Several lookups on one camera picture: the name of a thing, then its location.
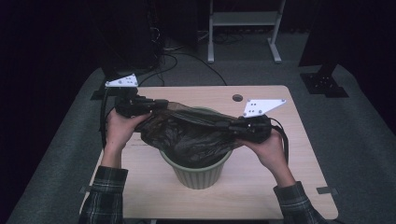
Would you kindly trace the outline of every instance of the wastebasket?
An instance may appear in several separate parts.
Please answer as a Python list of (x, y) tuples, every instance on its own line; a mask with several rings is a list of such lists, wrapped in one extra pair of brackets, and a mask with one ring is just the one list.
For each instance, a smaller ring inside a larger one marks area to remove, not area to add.
[(171, 161), (163, 151), (160, 152), (163, 159), (174, 169), (180, 183), (189, 189), (207, 189), (214, 185), (220, 178), (224, 162), (233, 153), (232, 151), (228, 151), (221, 160), (207, 167), (187, 168)]

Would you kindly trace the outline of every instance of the gray carpet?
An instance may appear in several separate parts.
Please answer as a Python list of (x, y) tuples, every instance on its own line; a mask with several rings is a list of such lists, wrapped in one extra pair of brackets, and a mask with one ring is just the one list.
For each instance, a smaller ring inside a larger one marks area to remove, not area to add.
[[(310, 95), (300, 73), (317, 66), (298, 67), (307, 34), (280, 34), (276, 41), (282, 64), (274, 64), (264, 38), (244, 35), (231, 45), (215, 45), (215, 63), (228, 85), (285, 85), (297, 106), (331, 188), (344, 223), (396, 223), (396, 138), (361, 92), (356, 79), (342, 66), (333, 73), (349, 98)], [(206, 61), (206, 45), (193, 54)], [(188, 55), (174, 54), (177, 66), (163, 73), (165, 86), (223, 85), (216, 73)], [(161, 70), (174, 59), (162, 57)], [(8, 223), (76, 223), (83, 194), (101, 151), (99, 101), (91, 101), (104, 75), (101, 69), (87, 79), (53, 138), (29, 186)], [(151, 77), (142, 86), (161, 86)]]

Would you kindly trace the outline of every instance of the plaid sleeve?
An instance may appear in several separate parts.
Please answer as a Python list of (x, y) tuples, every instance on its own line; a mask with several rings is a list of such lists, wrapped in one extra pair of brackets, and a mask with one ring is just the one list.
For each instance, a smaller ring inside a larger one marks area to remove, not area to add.
[(327, 221), (315, 210), (300, 181), (286, 188), (274, 187), (284, 222), (287, 224), (321, 224)]
[(99, 166), (78, 223), (122, 223), (122, 192), (127, 170)]

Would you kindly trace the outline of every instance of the white metal stand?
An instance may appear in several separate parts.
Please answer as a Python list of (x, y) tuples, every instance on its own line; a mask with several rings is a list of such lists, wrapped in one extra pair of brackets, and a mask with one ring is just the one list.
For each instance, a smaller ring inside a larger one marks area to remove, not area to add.
[(215, 61), (213, 50), (213, 27), (214, 26), (243, 26), (243, 25), (274, 25), (274, 31), (268, 44), (274, 56), (275, 63), (281, 63), (279, 52), (277, 51), (275, 42), (279, 25), (282, 20), (283, 9), (286, 0), (282, 0), (278, 11), (268, 12), (214, 12), (213, 0), (210, 0), (209, 15), (209, 43), (207, 45), (207, 61), (213, 63)]

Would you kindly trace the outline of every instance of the white bracket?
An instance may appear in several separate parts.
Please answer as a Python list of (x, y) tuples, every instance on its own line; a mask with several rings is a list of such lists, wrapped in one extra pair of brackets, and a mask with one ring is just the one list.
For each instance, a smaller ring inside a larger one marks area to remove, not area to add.
[(261, 116), (268, 111), (277, 108), (286, 103), (285, 99), (276, 100), (247, 100), (247, 105), (244, 111), (244, 118), (251, 118)]
[(105, 84), (106, 87), (137, 87), (137, 79), (134, 74), (128, 76), (128, 77), (122, 77), (120, 79), (106, 82)]

